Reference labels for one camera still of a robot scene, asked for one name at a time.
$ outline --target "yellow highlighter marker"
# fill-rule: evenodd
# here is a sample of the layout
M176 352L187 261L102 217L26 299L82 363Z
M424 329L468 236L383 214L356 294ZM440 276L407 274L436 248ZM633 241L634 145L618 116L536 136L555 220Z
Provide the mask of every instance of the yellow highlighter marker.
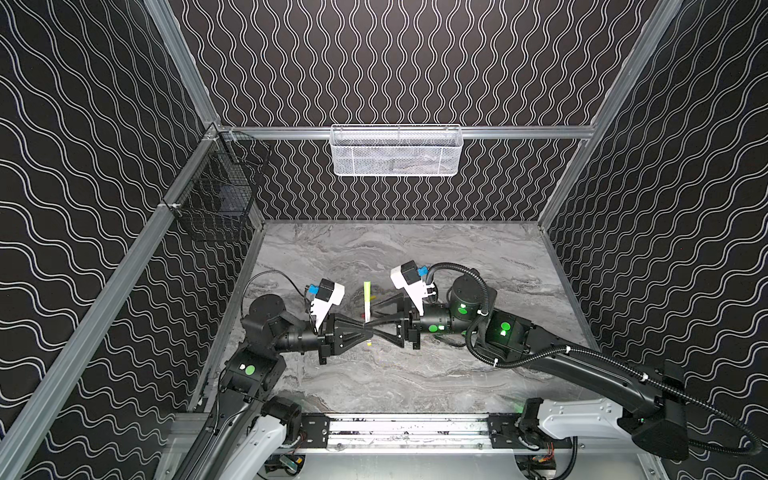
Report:
M362 294L365 297L366 301L366 323L371 321L371 283L370 282L363 282L362 283Z

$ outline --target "white wire basket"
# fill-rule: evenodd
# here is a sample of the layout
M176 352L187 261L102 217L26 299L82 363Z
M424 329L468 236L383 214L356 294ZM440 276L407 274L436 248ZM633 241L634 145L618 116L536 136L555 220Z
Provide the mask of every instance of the white wire basket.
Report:
M464 140L458 125L333 125L333 173L351 177L452 177Z

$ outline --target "marble-patterned tabletop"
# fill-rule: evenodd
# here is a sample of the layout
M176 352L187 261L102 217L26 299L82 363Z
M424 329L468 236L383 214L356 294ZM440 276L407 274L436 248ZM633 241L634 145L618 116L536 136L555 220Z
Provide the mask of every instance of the marble-patterned tabletop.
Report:
M418 265L451 261L474 267L496 288L496 306L524 316L556 335L586 345L538 228L519 223L271 223L254 273L282 270L303 289L328 278L346 286L332 312L360 318L362 283L380 300L396 293L389 271L408 260ZM457 273L435 275L445 292ZM281 295L290 312L302 300L279 275L255 280L246 308L264 293ZM237 322L224 359L244 338ZM562 379L528 369L493 369L457 348L422 336L422 348L400 349L383 339L359 344L318 364L316 353L284 354L287 368L275 393L321 412L516 412L525 399L595 398Z

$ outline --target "white wavy line pattern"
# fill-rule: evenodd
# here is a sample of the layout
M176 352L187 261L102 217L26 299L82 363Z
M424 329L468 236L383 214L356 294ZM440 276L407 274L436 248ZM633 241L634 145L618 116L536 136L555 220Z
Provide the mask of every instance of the white wavy line pattern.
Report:
M273 220L537 220L577 144L466 141L454 177L375 178L337 177L327 142L280 141L255 179L257 204Z
M225 124L581 125L655 1L171 3Z
M0 0L0 439L197 146L138 0Z
M687 0L550 230L601 348L768 429L768 2ZM698 410L690 430L743 445ZM768 478L691 452L677 480Z
M25 478L151 478L185 409L248 243L198 244L168 231L30 463Z

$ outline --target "mesh basket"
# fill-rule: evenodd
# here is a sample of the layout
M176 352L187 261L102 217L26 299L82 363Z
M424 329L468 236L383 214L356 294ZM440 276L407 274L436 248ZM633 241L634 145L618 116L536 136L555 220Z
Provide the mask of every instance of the mesh basket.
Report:
M462 156L458 125L333 125L333 173L342 176L452 177Z
M173 210L184 231L201 242L243 240L253 204L251 167L226 151L211 151Z

